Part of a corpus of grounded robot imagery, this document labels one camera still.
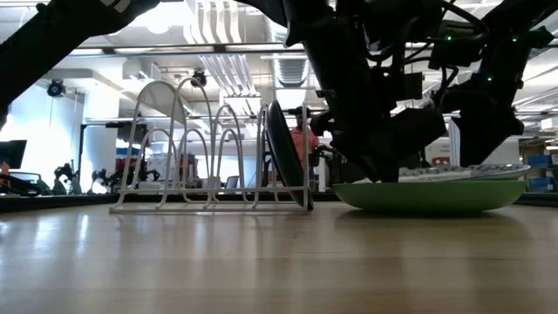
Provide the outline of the dark teal plate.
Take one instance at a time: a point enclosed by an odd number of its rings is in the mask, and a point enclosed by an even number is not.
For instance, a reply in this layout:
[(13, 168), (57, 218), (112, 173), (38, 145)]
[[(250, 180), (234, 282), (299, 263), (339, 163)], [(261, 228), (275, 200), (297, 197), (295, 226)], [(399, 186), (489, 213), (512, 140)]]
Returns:
[(269, 150), (283, 186), (287, 188), (289, 195), (297, 205), (307, 211), (312, 211), (314, 206), (311, 195), (307, 195), (307, 199), (304, 199), (303, 165), (298, 158), (295, 143), (277, 100), (268, 106), (266, 125)]

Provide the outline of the plain green plate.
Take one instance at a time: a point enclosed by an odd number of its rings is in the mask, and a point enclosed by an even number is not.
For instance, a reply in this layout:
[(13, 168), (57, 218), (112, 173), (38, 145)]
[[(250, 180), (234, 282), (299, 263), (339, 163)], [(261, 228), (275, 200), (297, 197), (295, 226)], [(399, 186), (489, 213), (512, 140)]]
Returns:
[(374, 213), (453, 215), (503, 208), (526, 186), (524, 181), (344, 183), (334, 191), (342, 202)]

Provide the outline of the person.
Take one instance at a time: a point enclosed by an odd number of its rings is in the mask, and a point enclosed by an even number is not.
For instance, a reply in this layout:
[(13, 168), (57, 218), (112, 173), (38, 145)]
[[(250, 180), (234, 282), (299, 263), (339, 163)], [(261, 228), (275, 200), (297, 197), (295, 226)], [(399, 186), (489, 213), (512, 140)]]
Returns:
[[(296, 148), (298, 159), (303, 165), (303, 107), (299, 106), (294, 109), (296, 116), (296, 126), (290, 129), (291, 138)], [(313, 182), (316, 179), (315, 167), (319, 164), (319, 157), (314, 150), (319, 146), (319, 139), (312, 130), (307, 127), (307, 147), (309, 160), (309, 178)]]

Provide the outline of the blue storage bins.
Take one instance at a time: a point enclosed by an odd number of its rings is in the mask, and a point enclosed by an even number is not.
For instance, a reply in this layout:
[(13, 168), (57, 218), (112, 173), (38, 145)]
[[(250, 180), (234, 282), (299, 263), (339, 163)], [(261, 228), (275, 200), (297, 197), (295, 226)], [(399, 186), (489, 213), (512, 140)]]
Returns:
[(530, 168), (525, 177), (530, 192), (558, 192), (558, 154), (532, 155), (527, 164)]

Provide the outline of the blue orange floral plate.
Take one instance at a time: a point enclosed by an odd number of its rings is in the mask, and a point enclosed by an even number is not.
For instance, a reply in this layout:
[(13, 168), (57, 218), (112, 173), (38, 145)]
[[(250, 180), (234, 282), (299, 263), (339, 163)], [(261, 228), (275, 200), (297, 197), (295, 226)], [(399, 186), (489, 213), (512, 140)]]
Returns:
[(439, 165), (399, 170), (398, 182), (518, 180), (530, 170), (523, 164), (483, 164), (469, 167)]

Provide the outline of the silver ventilation duct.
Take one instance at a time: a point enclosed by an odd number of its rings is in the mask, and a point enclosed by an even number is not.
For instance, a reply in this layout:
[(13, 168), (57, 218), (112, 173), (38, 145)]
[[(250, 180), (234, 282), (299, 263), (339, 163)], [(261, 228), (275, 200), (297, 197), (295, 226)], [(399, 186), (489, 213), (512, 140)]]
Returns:
[(276, 86), (298, 88), (306, 85), (310, 74), (307, 58), (279, 58), (273, 61), (273, 66)]

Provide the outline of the black aluminium table frame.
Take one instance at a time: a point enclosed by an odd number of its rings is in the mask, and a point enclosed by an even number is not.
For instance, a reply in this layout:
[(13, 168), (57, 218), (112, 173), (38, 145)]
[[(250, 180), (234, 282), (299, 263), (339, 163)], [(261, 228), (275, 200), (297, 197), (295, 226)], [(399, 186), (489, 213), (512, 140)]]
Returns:
[[(224, 202), (240, 202), (243, 201), (240, 195), (217, 195), (219, 203)], [(137, 203), (153, 203), (160, 202), (162, 195), (126, 195), (125, 202)], [(194, 194), (189, 196), (193, 202), (205, 202), (207, 197), (202, 194)], [(37, 197), (26, 197), (13, 195), (0, 196), (0, 214), (16, 213), (24, 211), (34, 211), (54, 208), (73, 208), (85, 207), (93, 205), (113, 205), (119, 199), (117, 194), (108, 195), (47, 195)], [(260, 203), (264, 201), (273, 201), (274, 195), (271, 193), (263, 193), (260, 195)], [(279, 193), (280, 202), (291, 202), (292, 199), (288, 193)], [(313, 204), (316, 206), (319, 202), (334, 202), (340, 199), (334, 193), (316, 193), (312, 195)], [(184, 199), (181, 195), (170, 195), (167, 197), (167, 203), (181, 203)], [(558, 194), (551, 193), (534, 193), (527, 192), (523, 194), (514, 205), (527, 205), (536, 207), (554, 207), (558, 208)]]

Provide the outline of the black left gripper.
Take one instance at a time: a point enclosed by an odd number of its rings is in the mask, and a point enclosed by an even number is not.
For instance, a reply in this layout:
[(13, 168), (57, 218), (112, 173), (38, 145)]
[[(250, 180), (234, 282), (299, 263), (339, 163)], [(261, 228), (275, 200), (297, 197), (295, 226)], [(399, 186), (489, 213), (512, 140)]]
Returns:
[(409, 108), (392, 119), (380, 108), (362, 29), (314, 25), (304, 49), (332, 115), (328, 130), (344, 134), (346, 157), (373, 182), (398, 182), (398, 167), (419, 167), (419, 153), (446, 132), (444, 117)]

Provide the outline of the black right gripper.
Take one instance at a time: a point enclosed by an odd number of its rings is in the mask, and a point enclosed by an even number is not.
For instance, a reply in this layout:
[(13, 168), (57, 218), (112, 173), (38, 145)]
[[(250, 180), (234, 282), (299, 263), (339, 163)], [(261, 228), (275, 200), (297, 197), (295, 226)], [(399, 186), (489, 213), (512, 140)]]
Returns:
[(521, 80), (471, 78), (439, 96), (442, 113), (460, 113), (460, 118), (453, 118), (453, 122), (459, 129), (462, 167), (480, 165), (508, 137), (524, 133), (524, 124), (516, 118), (512, 106), (522, 87)]

